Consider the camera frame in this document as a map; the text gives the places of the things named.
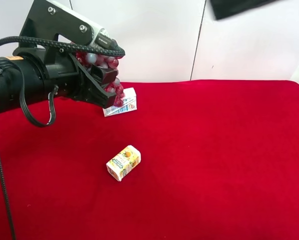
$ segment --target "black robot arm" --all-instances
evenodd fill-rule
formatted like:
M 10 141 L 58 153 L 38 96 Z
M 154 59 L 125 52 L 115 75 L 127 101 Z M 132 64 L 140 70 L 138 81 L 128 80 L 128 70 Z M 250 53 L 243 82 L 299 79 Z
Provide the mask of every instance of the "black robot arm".
M 74 43 L 59 42 L 59 35 Z M 72 55 L 79 51 L 124 56 L 124 50 L 103 27 L 57 2 L 35 0 L 20 36 L 3 38 L 0 46 L 12 42 L 19 43 L 14 57 L 0 57 L 0 113 L 21 107 L 34 124 L 27 104 L 49 99 L 51 118 L 55 120 L 54 97 L 102 108 L 114 104 L 116 94 L 104 89 L 115 80 L 117 70 L 92 65 L 87 71 Z

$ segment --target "red velvet surface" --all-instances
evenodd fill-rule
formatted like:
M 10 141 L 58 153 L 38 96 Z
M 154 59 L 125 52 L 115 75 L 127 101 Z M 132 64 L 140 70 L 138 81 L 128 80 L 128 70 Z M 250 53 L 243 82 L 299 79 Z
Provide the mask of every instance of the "red velvet surface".
M 19 240 L 299 240 L 299 85 L 133 83 L 138 110 L 105 118 L 57 100 L 48 128 L 0 114 Z M 32 105 L 48 118 L 46 102 Z M 127 145 L 122 182 L 106 162 Z M 0 187 L 0 240 L 10 232 Z

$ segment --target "metal bolt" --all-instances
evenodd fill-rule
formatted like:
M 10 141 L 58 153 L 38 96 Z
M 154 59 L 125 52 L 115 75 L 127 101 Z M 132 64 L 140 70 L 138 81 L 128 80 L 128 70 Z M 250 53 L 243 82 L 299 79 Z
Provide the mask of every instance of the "metal bolt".
M 88 28 L 87 28 L 85 25 L 80 25 L 80 26 L 79 26 L 79 30 L 80 30 L 82 33 L 85 33 L 85 32 L 88 30 Z
M 56 10 L 55 10 L 55 8 L 54 7 L 49 7 L 48 9 L 48 12 L 51 14 L 51 15 L 54 15 L 55 13 L 56 13 Z

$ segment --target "carton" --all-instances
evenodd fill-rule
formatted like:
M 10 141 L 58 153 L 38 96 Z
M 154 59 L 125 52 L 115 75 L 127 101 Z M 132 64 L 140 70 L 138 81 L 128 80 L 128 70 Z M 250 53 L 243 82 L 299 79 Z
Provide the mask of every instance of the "carton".
M 122 98 L 123 106 L 110 106 L 106 109 L 103 109 L 103 113 L 105 117 L 113 116 L 116 114 L 127 113 L 137 109 L 136 92 L 134 88 L 130 87 L 124 89 L 124 94 L 125 97 Z
M 106 167 L 107 171 L 120 182 L 140 162 L 141 153 L 135 147 L 129 145 L 109 160 L 106 163 Z

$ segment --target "black object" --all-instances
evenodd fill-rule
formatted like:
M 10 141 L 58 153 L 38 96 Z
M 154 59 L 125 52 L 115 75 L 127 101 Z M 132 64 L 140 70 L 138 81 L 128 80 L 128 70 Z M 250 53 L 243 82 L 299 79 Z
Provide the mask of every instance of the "black object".
M 277 0 L 210 0 L 217 20 L 240 14 Z
M 102 34 L 98 34 L 95 40 L 102 43 L 99 44 L 101 47 L 89 46 L 93 34 L 93 28 L 87 22 L 49 1 L 34 0 L 20 36 L 0 39 L 0 46 L 19 43 L 13 52 L 15 57 L 0 57 L 0 113 L 21 107 L 33 125 L 46 127 L 56 119 L 54 97 L 64 96 L 103 108 L 112 106 L 116 94 L 106 92 L 105 88 L 116 79 L 117 70 L 92 65 L 88 72 L 72 53 L 79 51 L 122 57 L 125 51 L 115 40 Z M 58 42 L 59 35 L 75 44 Z M 44 124 L 32 116 L 27 104 L 46 99 L 50 120 Z M 1 158 L 0 183 L 11 237 L 16 240 Z

